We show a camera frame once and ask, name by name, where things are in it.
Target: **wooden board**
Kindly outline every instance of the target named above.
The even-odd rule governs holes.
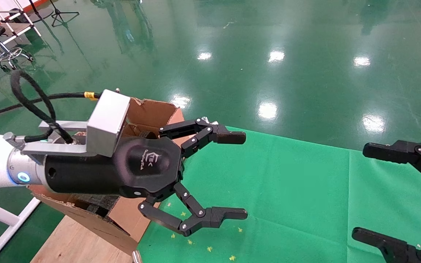
[[[131,263],[120,251],[87,228],[64,216],[30,263]]]

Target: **open cardboard box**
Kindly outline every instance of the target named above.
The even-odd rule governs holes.
[[[171,103],[137,98],[131,98],[127,119],[130,122],[124,127],[123,137],[137,136],[143,131],[158,134],[160,127],[184,121],[181,109]],[[174,142],[181,145],[187,139],[179,138]],[[71,217],[129,255],[136,249],[150,223],[137,209],[144,198],[119,197],[104,218],[85,210],[85,203],[77,199],[78,195],[52,193],[41,185],[31,185],[29,189],[40,201]]]

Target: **green fabric mat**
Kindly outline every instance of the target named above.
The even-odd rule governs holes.
[[[245,263],[383,263],[378,249],[351,238],[356,226],[421,245],[421,174],[410,165],[246,132],[244,145],[209,144],[187,160],[183,184],[203,207],[241,207],[248,218],[190,237],[151,223],[139,243],[145,263],[232,256]],[[182,219],[190,214],[176,196],[160,208]]]

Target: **caster wheel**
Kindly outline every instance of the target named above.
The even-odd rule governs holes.
[[[0,68],[4,71],[4,72],[10,72],[11,70],[6,66],[6,65],[2,65],[0,66]]]

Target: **green floor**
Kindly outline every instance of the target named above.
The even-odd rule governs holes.
[[[120,88],[234,127],[341,148],[421,141],[421,0],[62,0],[68,27],[36,24],[19,59],[47,93]],[[0,108],[15,103],[0,70]],[[59,100],[58,119],[94,103]],[[37,133],[26,110],[0,133]],[[18,213],[23,188],[0,190]],[[41,205],[0,255],[28,262],[62,215]],[[0,224],[0,234],[5,226]]]

